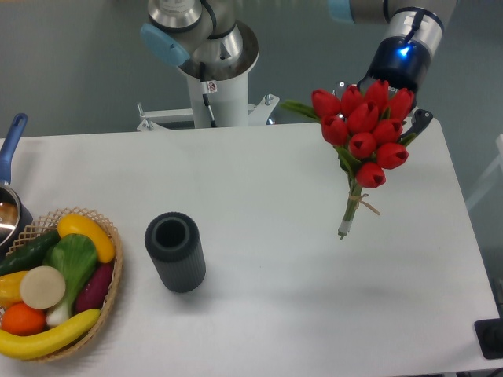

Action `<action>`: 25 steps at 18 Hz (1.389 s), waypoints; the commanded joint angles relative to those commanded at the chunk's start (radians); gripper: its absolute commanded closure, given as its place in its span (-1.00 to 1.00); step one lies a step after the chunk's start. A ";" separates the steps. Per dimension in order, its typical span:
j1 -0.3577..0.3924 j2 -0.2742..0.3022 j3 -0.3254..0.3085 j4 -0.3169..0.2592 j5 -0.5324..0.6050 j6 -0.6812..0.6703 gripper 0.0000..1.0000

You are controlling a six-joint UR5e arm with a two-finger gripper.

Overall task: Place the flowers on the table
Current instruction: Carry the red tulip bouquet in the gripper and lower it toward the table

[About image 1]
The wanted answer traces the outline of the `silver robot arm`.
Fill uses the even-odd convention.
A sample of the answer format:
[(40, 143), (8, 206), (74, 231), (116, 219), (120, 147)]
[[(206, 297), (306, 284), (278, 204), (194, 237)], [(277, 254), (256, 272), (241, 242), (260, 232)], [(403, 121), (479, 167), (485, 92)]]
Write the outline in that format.
[[(417, 92), (457, 3), (455, 1), (330, 1), (331, 17), (353, 24), (387, 24), (365, 76), (366, 90), (386, 80), (391, 90)], [(267, 94), (248, 101), (248, 74), (259, 56), (255, 33), (236, 18), (233, 1), (150, 1), (149, 21), (140, 30), (149, 51), (185, 76), (188, 109), (139, 112), (138, 130), (162, 130), (168, 123), (196, 128), (270, 124), (280, 103)]]

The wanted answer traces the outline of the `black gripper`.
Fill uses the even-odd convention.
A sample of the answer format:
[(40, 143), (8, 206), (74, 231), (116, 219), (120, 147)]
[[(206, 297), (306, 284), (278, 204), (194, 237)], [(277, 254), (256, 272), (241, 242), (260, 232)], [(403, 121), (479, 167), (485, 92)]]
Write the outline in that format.
[[(381, 80), (388, 81), (389, 86), (395, 89), (406, 88), (417, 94), (427, 72), (428, 49), (425, 46), (415, 41), (404, 43), (403, 38), (386, 38), (379, 44), (369, 69), (357, 87), (366, 90), (374, 81)], [(350, 82), (337, 82), (334, 94), (342, 97), (349, 86)], [(433, 114), (430, 111), (416, 109), (406, 132), (406, 145), (409, 146), (432, 120)]]

